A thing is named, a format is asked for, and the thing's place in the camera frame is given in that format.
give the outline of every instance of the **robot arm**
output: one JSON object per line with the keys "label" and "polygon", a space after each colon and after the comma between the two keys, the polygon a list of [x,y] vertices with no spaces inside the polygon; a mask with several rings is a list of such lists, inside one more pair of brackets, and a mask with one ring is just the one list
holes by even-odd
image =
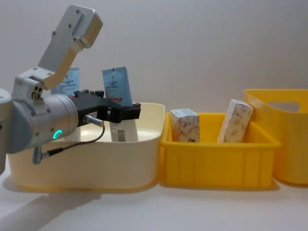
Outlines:
{"label": "robot arm", "polygon": [[[0,89],[0,174],[6,153],[40,146],[90,122],[139,118],[139,104],[125,108],[106,100],[103,91],[76,92],[73,99],[62,94],[42,97],[43,90],[63,81],[77,53],[93,45],[102,26],[93,9],[69,6],[38,65],[15,78],[12,97]],[[92,112],[97,118],[89,117]]]}

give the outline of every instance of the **green led light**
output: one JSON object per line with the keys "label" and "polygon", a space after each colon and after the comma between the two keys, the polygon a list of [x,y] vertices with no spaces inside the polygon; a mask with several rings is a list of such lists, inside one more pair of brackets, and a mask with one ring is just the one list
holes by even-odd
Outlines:
{"label": "green led light", "polygon": [[54,133],[53,138],[54,138],[54,139],[57,139],[57,138],[59,138],[59,136],[61,136],[61,134],[62,134],[62,130],[57,130],[57,131]]}

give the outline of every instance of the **yellow basket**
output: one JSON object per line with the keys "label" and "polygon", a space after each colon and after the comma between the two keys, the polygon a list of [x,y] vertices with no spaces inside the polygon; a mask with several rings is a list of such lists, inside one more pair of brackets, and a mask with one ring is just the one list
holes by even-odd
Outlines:
{"label": "yellow basket", "polygon": [[216,143],[225,114],[200,113],[201,142],[172,142],[170,113],[161,139],[161,183],[175,187],[264,189],[279,141],[250,122],[243,143]]}
{"label": "yellow basket", "polygon": [[[308,184],[308,90],[245,90],[261,127],[280,140],[274,175],[292,184]],[[297,103],[298,112],[278,109],[271,102]]]}

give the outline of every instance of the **white table surface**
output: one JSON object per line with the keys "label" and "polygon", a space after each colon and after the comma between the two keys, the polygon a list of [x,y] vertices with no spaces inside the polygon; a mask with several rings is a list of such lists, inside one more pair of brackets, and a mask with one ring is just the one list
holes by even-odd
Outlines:
{"label": "white table surface", "polygon": [[25,192],[0,176],[0,231],[307,231],[308,188]]}

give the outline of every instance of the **box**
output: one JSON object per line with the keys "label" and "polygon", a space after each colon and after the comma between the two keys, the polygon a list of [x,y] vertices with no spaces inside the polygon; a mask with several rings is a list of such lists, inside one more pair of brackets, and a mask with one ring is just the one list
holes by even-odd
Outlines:
{"label": "box", "polygon": [[161,139],[161,185],[168,187],[268,189],[281,143],[250,122],[242,143],[217,143],[225,114],[199,113],[200,142],[173,142],[170,113]]}
{"label": "box", "polygon": [[199,115],[190,109],[171,111],[172,140],[199,142]]}
{"label": "box", "polygon": [[231,100],[217,139],[218,143],[242,141],[253,108],[243,101]]}

